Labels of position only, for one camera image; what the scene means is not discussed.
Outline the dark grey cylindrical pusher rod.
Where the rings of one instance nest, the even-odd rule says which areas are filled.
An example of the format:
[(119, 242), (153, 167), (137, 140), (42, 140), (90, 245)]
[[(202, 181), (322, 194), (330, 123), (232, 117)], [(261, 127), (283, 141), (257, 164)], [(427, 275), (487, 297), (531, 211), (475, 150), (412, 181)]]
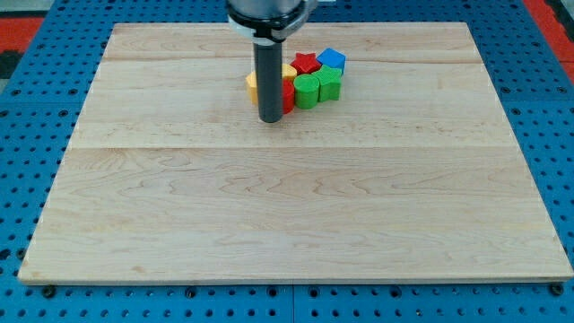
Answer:
[(253, 52), (259, 118), (266, 123), (275, 123), (283, 117), (283, 47), (281, 43), (254, 44)]

